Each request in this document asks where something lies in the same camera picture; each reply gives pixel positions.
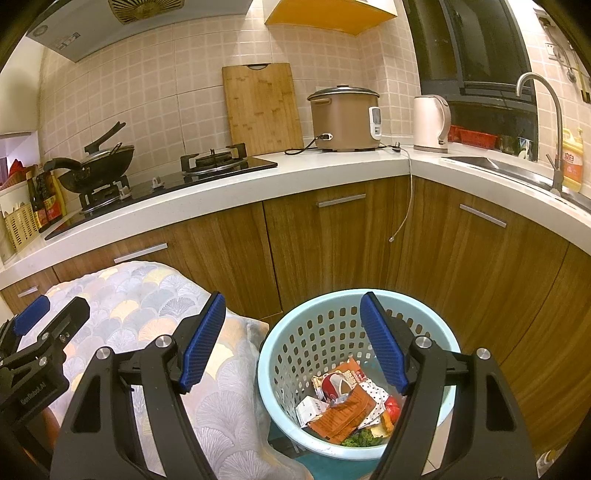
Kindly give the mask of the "black gas stove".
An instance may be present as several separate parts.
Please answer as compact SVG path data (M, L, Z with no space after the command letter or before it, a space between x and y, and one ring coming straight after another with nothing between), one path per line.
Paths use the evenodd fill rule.
M121 176L90 193L80 194L81 210L48 233L45 239L53 239L102 215L168 192L276 167L276 162L247 155L243 143L225 149L211 149L206 153L183 155L179 170L169 175L155 176L134 186Z

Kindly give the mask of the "white dotted wrapper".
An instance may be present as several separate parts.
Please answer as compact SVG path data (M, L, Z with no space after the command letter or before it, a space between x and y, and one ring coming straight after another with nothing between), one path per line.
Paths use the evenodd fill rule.
M386 401L389 399L390 394L371 379L361 382L360 386L375 403L374 408L370 410L368 416L359 425L359 429L363 429L377 425L380 422L382 414L386 411Z

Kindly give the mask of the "range hood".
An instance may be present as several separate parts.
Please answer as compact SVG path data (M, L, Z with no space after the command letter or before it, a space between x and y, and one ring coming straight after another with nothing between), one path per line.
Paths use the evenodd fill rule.
M34 21L27 37L78 62L127 37L182 21L245 14L245 0L55 1Z

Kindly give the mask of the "yellow utensil basket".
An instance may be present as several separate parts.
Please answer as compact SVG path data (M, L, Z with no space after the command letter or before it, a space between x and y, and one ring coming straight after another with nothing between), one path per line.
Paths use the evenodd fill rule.
M22 251L39 236L30 203L22 204L12 213L5 213L6 228L16 252Z

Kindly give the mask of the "wooden cutting board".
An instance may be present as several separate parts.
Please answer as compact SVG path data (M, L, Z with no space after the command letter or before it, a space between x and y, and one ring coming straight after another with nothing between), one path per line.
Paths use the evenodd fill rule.
M232 143L251 156L304 147L290 64L224 66L221 75Z

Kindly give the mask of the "red label sauce bottle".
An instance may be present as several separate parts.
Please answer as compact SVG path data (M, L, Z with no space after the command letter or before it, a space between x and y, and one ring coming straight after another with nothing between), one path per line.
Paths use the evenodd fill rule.
M37 176L37 187L41 194L49 224L53 225L63 218L63 208L53 175L50 172L41 172Z

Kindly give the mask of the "light blue perforated trash basket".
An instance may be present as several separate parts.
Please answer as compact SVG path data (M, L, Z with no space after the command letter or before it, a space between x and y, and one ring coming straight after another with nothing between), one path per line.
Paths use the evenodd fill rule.
M315 394L315 376L353 359L378 386L403 399L387 382L363 327L360 306L367 292L341 290L295 307L271 329L259 354L257 384L273 423L297 446L339 460L377 461L386 446L337 446L304 430L296 408L305 397Z

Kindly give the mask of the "white red snack bag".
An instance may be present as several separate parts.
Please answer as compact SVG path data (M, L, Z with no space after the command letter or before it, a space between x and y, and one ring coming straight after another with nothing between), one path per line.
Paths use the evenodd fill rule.
M318 400L331 403L341 397L348 397L367 378L359 364L349 359L325 374L312 377L311 384Z

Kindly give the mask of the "wooden base cabinets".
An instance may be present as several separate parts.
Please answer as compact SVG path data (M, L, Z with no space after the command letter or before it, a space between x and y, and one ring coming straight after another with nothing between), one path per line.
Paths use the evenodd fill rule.
M565 445L589 410L589 255L451 187L374 180L212 213L85 254L60 247L52 266L11 281L3 297L19 312L48 287L132 252L269 323L336 290L410 295L448 323L464 352L492 352L536 453Z

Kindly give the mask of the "dark window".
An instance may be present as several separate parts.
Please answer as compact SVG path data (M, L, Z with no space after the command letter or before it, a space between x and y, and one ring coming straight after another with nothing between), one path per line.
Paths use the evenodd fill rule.
M517 19L506 1L415 0L404 3L421 93L444 97L455 129L524 138L538 153L534 84L516 94L532 70Z

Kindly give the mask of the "yellow detergent bottle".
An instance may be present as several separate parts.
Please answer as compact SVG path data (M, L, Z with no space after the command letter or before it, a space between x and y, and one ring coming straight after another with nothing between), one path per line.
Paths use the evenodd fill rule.
M579 192L583 183L584 143L583 131L578 129L574 135L570 129L563 129L563 185L569 190Z

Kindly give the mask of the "orange snack wrapper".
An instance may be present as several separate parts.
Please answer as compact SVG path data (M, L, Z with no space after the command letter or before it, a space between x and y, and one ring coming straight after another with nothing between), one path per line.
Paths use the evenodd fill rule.
M363 423L375 406L376 401L358 385L345 402L329 407L320 419L311 421L308 426L325 441L340 444Z

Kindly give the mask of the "white electric kettle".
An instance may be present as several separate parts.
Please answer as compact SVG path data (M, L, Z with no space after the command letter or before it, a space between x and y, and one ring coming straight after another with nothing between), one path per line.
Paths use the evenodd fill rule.
M451 109L447 100L439 95L417 96L413 114L414 148L447 153L451 128Z

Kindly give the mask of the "red plastic tray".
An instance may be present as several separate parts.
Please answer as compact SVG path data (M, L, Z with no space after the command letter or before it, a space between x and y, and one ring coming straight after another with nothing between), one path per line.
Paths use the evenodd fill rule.
M452 125L448 134L450 142L462 143L464 145L474 146L483 149L494 149L497 144L496 135L468 130Z

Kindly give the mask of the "red plastic bag trash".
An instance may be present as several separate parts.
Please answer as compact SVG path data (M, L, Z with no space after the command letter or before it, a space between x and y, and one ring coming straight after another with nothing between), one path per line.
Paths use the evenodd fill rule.
M389 396L388 399L385 401L385 412L388 414L390 419L390 423L394 426L398 422L398 419L401 415L401 407L396 399L393 396Z

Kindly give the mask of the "brown rice cooker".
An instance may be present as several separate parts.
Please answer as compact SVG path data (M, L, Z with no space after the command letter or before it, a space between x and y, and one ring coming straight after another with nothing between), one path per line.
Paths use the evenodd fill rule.
M338 85L308 96L315 145L324 151L375 150L382 140L380 94Z

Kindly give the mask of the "white orange wall cabinet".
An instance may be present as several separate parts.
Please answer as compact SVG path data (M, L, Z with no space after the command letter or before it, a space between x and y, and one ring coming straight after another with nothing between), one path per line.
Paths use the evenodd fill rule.
M266 25L300 25L359 35L398 16L394 1L263 1Z

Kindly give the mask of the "dark soy sauce bottle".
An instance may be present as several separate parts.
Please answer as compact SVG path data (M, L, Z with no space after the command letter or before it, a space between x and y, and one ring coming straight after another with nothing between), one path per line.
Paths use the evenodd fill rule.
M39 191L37 190L33 173L28 171L26 173L26 180L27 186L29 191L29 197L31 200L31 206L33 211L33 216L35 219L35 224L37 230L42 233L49 227L49 220L47 218L47 213L45 210L45 206L40 196Z

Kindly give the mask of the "black wok with lid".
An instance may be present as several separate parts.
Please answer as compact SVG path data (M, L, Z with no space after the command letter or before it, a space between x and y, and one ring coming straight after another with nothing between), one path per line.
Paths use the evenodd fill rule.
M86 145L86 157L82 161L56 157L44 164L43 172L63 169L64 173L58 177L58 181L66 190L77 194L92 192L104 185L112 184L122 177L130 166L134 146L119 142L114 147L101 149L101 145L125 126L125 122L117 122L101 137Z

